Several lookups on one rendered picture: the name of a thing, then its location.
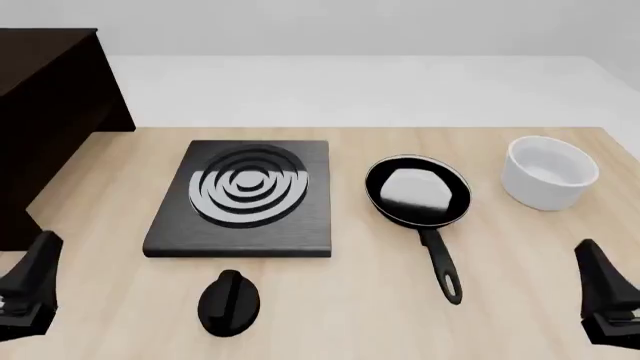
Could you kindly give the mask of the flat black stove plate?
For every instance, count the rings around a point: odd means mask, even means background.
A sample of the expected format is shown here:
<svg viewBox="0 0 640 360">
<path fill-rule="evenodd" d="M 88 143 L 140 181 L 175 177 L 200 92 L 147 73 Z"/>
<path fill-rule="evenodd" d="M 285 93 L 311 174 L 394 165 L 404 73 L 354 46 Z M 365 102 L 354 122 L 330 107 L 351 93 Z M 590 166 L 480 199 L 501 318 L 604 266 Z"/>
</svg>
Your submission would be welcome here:
<svg viewBox="0 0 640 360">
<path fill-rule="evenodd" d="M 146 257 L 330 257 L 329 143 L 194 140 Z"/>
</svg>

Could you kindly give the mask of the white ceramic bowl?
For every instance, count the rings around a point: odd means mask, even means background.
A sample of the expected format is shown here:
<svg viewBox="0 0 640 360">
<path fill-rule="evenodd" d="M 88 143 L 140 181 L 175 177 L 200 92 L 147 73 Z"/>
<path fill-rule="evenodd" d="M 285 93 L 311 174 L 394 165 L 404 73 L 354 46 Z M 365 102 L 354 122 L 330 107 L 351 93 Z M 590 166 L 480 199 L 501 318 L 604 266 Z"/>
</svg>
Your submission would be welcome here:
<svg viewBox="0 0 640 360">
<path fill-rule="evenodd" d="M 600 175 L 597 163 L 576 146 L 552 137 L 509 143 L 501 184 L 514 200 L 541 211 L 573 206 Z"/>
</svg>

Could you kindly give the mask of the black frying pan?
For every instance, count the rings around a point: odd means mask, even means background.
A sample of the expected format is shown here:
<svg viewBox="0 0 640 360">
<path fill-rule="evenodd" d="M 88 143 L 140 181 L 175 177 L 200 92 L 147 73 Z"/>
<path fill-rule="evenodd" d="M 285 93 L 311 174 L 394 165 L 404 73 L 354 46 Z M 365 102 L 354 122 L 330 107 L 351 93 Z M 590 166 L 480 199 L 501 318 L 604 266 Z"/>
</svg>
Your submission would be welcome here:
<svg viewBox="0 0 640 360">
<path fill-rule="evenodd" d="M 369 168 L 365 189 L 381 215 L 418 232 L 445 298 L 459 305 L 463 298 L 460 278 L 438 230 L 467 214 L 471 188 L 466 179 L 449 164 L 434 158 L 393 155 Z"/>
</svg>

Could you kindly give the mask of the round black stove knob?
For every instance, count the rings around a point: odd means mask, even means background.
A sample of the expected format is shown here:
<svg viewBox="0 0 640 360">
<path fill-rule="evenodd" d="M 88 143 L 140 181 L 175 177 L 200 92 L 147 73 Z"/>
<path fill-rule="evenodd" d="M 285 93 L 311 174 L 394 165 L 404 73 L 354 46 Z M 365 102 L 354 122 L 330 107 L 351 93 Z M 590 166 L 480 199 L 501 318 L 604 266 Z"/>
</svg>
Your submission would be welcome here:
<svg viewBox="0 0 640 360">
<path fill-rule="evenodd" d="M 219 338 L 233 337 L 249 329 L 259 311 L 257 287 L 233 269 L 224 270 L 206 287 L 197 306 L 203 328 Z"/>
</svg>

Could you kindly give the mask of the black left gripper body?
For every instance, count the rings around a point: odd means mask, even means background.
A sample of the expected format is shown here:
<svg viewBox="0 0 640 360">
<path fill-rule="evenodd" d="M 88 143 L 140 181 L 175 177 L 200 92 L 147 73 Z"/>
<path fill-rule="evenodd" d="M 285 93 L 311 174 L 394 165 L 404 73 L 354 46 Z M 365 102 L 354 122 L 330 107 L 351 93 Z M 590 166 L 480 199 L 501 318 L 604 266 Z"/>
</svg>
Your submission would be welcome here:
<svg viewBox="0 0 640 360">
<path fill-rule="evenodd" d="M 55 291 L 0 293 L 0 342 L 45 335 L 55 317 Z"/>
</svg>

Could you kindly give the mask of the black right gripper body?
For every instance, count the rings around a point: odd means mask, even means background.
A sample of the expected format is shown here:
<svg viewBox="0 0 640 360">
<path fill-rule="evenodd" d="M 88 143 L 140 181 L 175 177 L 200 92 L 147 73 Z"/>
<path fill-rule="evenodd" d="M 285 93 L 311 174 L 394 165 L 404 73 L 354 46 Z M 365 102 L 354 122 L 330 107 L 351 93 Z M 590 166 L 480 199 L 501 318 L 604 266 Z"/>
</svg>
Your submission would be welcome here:
<svg viewBox="0 0 640 360">
<path fill-rule="evenodd" d="M 581 304 L 581 325 L 594 345 L 640 347 L 640 301 Z"/>
</svg>

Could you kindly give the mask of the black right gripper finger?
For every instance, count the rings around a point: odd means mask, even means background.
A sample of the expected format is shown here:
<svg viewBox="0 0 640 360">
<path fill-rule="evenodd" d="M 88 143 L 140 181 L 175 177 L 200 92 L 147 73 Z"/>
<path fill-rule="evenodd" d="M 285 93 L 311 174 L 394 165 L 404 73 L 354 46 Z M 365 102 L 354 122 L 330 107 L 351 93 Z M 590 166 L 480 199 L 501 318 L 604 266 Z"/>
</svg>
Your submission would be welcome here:
<svg viewBox="0 0 640 360">
<path fill-rule="evenodd" d="M 581 317 L 640 308 L 640 290 L 613 266 L 593 239 L 574 249 L 582 287 Z"/>
</svg>

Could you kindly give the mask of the dark wooden cabinet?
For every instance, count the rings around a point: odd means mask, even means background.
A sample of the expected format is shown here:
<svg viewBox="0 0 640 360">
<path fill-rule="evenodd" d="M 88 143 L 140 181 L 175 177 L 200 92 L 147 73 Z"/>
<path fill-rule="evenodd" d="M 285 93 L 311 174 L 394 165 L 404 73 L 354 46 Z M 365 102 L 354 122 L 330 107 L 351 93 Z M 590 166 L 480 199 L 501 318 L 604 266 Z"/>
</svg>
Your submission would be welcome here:
<svg viewBox="0 0 640 360">
<path fill-rule="evenodd" d="M 41 233 L 30 203 L 94 132 L 132 132 L 96 29 L 0 28 L 0 251 Z"/>
</svg>

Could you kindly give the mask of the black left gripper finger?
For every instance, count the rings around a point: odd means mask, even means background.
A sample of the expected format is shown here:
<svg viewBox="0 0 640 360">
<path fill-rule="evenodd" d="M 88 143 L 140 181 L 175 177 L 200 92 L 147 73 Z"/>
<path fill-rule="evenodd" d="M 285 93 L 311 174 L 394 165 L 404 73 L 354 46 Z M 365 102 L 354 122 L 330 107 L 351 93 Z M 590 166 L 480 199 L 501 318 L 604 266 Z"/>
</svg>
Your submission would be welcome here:
<svg viewBox="0 0 640 360">
<path fill-rule="evenodd" d="M 56 274 L 63 240 L 45 230 L 24 257 L 0 277 L 0 308 L 30 308 L 44 303 L 57 307 Z"/>
</svg>

